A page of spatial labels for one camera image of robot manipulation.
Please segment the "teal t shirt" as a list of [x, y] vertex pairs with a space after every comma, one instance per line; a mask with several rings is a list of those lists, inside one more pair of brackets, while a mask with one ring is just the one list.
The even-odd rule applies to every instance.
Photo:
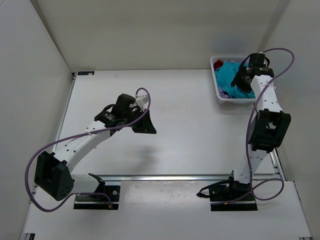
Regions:
[[231, 82], [235, 77], [240, 63], [235, 61], [223, 61], [223, 66], [214, 71], [217, 87], [221, 87], [227, 92], [229, 99], [254, 99], [253, 91], [250, 93], [242, 92], [238, 87], [231, 87]]

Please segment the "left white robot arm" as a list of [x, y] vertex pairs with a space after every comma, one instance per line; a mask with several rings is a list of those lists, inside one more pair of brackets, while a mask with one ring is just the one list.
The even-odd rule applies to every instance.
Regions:
[[121, 94], [115, 104], [106, 106], [77, 137], [52, 153], [37, 158], [34, 182], [57, 201], [70, 194], [87, 193], [93, 200], [105, 194], [105, 182], [93, 173], [73, 174], [76, 165], [100, 143], [128, 125], [134, 133], [156, 134], [148, 107], [148, 95]]

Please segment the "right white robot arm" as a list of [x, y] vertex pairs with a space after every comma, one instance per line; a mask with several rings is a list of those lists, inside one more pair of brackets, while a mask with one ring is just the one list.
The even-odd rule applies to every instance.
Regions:
[[231, 172], [224, 193], [238, 199], [251, 189], [251, 178], [265, 157], [278, 148], [289, 128], [291, 115], [285, 113], [276, 97], [272, 79], [274, 72], [264, 53], [250, 54], [239, 66], [232, 87], [253, 92], [256, 98], [246, 132], [246, 153], [242, 163]]

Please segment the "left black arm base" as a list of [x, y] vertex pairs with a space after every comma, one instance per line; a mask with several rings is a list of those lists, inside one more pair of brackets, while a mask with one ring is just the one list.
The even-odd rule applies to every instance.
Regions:
[[78, 194], [75, 197], [74, 210], [108, 210], [116, 211], [119, 209], [121, 182], [106, 181], [101, 194], [84, 195]]

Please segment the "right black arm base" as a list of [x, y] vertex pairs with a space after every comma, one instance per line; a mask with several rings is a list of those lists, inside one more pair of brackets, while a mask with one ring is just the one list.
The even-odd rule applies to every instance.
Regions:
[[258, 210], [255, 197], [251, 193], [250, 184], [239, 183], [231, 178], [201, 188], [196, 196], [209, 199], [212, 212], [250, 212]]

